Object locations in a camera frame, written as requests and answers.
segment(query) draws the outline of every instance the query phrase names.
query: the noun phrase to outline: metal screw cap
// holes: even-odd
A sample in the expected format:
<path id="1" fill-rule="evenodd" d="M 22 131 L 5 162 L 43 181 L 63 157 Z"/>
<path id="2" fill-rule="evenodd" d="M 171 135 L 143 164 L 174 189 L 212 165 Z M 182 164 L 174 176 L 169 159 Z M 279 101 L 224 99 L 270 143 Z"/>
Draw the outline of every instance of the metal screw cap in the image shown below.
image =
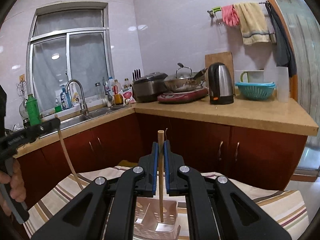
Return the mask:
<path id="1" fill-rule="evenodd" d="M 103 177 L 98 177 L 98 178 L 96 178 L 96 180 L 94 182 L 98 185 L 102 185 L 106 182 L 106 180 Z"/>
<path id="2" fill-rule="evenodd" d="M 225 176 L 218 177 L 218 182 L 221 184 L 226 184 L 228 182 L 228 178 Z"/>
<path id="3" fill-rule="evenodd" d="M 141 173 L 141 172 L 143 172 L 143 168 L 140 166 L 134 167 L 133 172 L 134 173 Z"/>
<path id="4" fill-rule="evenodd" d="M 186 165 L 183 165 L 179 168 L 179 170 L 183 173 L 187 173 L 188 171 L 190 171 L 190 168 Z"/>

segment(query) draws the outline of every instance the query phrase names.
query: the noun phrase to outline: pink rubber glove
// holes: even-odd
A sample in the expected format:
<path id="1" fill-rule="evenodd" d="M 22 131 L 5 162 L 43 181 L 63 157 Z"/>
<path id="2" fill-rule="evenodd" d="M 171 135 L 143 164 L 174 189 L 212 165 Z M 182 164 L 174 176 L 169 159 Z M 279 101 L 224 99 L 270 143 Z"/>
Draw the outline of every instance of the pink rubber glove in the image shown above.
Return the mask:
<path id="1" fill-rule="evenodd" d="M 221 7 L 221 12 L 222 12 L 222 20 L 226 23 L 226 25 L 231 24 L 231 14 L 232 14 L 232 6 L 233 5 L 227 5 L 224 7 Z"/>
<path id="2" fill-rule="evenodd" d="M 233 5 L 227 5 L 227 6 L 221 7 L 221 11 L 222 11 L 222 20 L 228 26 L 237 26 L 239 24 L 239 17 Z"/>

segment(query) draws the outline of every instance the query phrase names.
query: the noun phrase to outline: pot lid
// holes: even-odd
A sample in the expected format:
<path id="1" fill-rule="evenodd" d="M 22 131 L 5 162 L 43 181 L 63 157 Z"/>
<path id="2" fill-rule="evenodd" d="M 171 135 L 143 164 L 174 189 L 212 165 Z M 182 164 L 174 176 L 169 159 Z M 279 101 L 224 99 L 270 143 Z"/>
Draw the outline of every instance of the pot lid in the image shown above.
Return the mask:
<path id="1" fill-rule="evenodd" d="M 194 77 L 196 74 L 197 74 L 196 72 L 192 72 L 192 73 L 190 73 L 190 72 L 180 72 L 179 73 L 178 72 L 177 73 L 177 77 L 176 77 L 175 74 L 173 74 L 173 75 L 170 75 L 170 76 L 166 77 L 164 79 L 164 81 L 177 80 L 177 79 L 188 79 L 188 78 Z"/>
<path id="2" fill-rule="evenodd" d="M 150 73 L 149 75 L 143 76 L 141 78 L 138 78 L 133 82 L 133 84 L 140 84 L 144 82 L 150 82 L 154 80 L 159 80 L 159 79 L 165 79 L 168 75 L 166 73 L 161 73 L 161 72 L 153 72 Z"/>

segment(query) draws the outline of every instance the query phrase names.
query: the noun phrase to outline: red-brown cabinet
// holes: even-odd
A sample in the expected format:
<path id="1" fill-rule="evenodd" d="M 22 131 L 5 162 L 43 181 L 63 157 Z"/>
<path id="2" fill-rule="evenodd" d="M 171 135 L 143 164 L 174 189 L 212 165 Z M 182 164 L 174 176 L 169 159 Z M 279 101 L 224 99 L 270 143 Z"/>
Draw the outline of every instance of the red-brown cabinet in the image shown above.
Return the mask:
<path id="1" fill-rule="evenodd" d="M 145 155 L 135 114 L 94 127 L 91 133 L 98 145 L 99 169 L 114 167 L 122 160 L 137 163 Z"/>
<path id="2" fill-rule="evenodd" d="M 231 127 L 226 175 L 251 186 L 283 190 L 306 140 L 303 135 Z"/>
<path id="3" fill-rule="evenodd" d="M 26 204 L 28 208 L 42 199 L 57 183 L 56 173 L 41 149 L 18 158 L 22 177 L 27 189 Z"/>
<path id="4" fill-rule="evenodd" d="M 150 154 L 152 150 L 152 143 L 158 141 L 158 131 L 167 129 L 167 139 L 172 139 L 172 127 L 169 117 L 151 115 L 151 114 L 136 114 L 140 134 L 143 143 L 144 154 Z"/>
<path id="5" fill-rule="evenodd" d="M 170 118 L 170 123 L 171 151 L 181 155 L 186 165 L 201 172 L 225 172 L 229 126 L 178 118 Z"/>
<path id="6" fill-rule="evenodd" d="M 90 130 L 65 138 L 64 142 L 73 168 L 77 173 L 97 170 L 99 153 L 95 152 L 97 145 L 94 145 Z M 64 179 L 71 173 L 59 141 L 43 147 L 42 151 L 60 179 Z"/>

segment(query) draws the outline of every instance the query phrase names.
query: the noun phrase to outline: dark gray towel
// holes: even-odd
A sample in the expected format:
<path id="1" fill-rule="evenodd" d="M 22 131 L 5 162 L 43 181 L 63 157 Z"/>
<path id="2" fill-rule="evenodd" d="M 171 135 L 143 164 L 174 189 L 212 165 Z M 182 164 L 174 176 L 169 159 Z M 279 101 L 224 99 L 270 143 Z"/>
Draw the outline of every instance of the dark gray towel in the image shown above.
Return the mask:
<path id="1" fill-rule="evenodd" d="M 294 57 L 294 53 L 290 47 L 290 43 L 285 33 L 284 27 L 281 23 L 279 15 L 273 8 L 273 6 L 267 2 L 266 8 L 276 33 L 277 39 L 277 51 L 276 51 L 276 63 L 279 67 L 288 67 L 289 77 L 292 77 L 297 73 L 297 65 Z"/>
<path id="2" fill-rule="evenodd" d="M 0 85 L 0 138 L 4 136 L 4 117 L 5 117 L 5 105 L 7 103 L 7 94 L 4 92 Z"/>

